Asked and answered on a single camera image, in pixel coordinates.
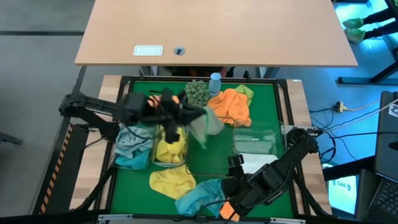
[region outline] white label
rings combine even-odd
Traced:
[[[135,56],[162,56],[162,45],[137,45],[134,48]]]
[[[253,174],[265,164],[270,164],[278,159],[275,155],[267,154],[240,153],[240,155],[243,156],[242,168],[245,174]]]
[[[398,118],[398,106],[395,104],[390,105],[390,108],[388,108],[388,114]]]

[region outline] gray cloth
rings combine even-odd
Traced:
[[[216,135],[224,128],[224,124],[218,119],[214,111],[209,107],[204,107],[206,114],[194,119],[189,125],[188,130],[192,136],[206,149],[207,135]]]
[[[154,146],[153,135],[147,130],[137,127],[129,127],[129,129],[136,135],[146,138],[139,138],[129,132],[126,127],[121,128],[118,136],[116,137],[116,150],[115,153],[126,156],[132,159],[135,150],[145,151],[150,150]]]

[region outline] wooden board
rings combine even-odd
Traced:
[[[307,99],[305,98],[304,88],[301,80],[287,80],[287,89],[289,91],[290,106],[292,108],[294,125],[311,126],[310,113],[308,112]],[[280,100],[284,101],[282,89],[279,90]],[[282,115],[284,121],[287,121],[287,110],[284,103],[282,105]],[[305,185],[311,192],[315,200],[321,207],[331,214],[331,207],[326,189],[325,180],[323,178],[322,165],[319,155],[308,154],[302,161]],[[304,214],[300,189],[295,185],[298,212]]]
[[[103,80],[101,91],[99,93],[99,99],[116,101],[121,76],[106,75]],[[307,100],[305,98],[304,89],[301,80],[287,80],[290,105],[292,107],[293,119],[296,125],[311,126],[310,114],[308,112]],[[284,95],[280,88],[280,99],[282,106],[282,114],[284,121],[287,121],[287,111],[284,103]],[[100,138],[98,132],[90,133],[88,136],[87,143],[97,140]],[[103,156],[105,152],[106,142],[101,141],[95,145],[89,147],[84,155],[81,162],[78,179],[76,182],[75,191],[73,194],[70,208],[79,206],[87,197],[87,195],[93,190],[96,185],[103,162]],[[331,213],[329,204],[328,194],[326,191],[325,181],[323,180],[322,167],[320,164],[318,154],[309,154],[302,162],[303,172],[305,176],[305,183],[309,191],[315,197],[315,200],[322,206],[322,208]],[[299,189],[296,188],[296,197],[298,201],[298,209],[300,213],[303,213],[301,195]],[[101,201],[101,208],[104,208],[106,200],[106,189],[103,193]]]
[[[121,76],[119,75],[106,75],[104,76],[101,90],[99,91],[98,98],[116,102],[120,86]],[[112,121],[112,117],[100,114],[106,121]],[[100,132],[90,132],[88,134],[87,144],[99,139]],[[76,208],[83,203],[84,199],[94,189],[95,185],[100,179],[101,166],[104,161],[106,141],[100,141],[90,147],[87,147],[81,160],[80,170],[76,181],[75,190],[73,191],[70,209]],[[108,192],[108,183],[104,186],[104,192]],[[103,194],[100,208],[104,208],[107,194]]]
[[[137,45],[163,54],[134,56]],[[96,0],[75,63],[358,65],[326,0]]]

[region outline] bottle cap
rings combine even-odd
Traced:
[[[210,75],[210,78],[212,79],[212,80],[220,80],[221,79],[221,74],[220,73],[212,73],[211,75]]]

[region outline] blue bottle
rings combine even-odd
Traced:
[[[220,73],[213,73],[210,75],[210,82],[209,82],[209,92],[210,97],[216,97],[220,93],[221,88],[221,74]]]

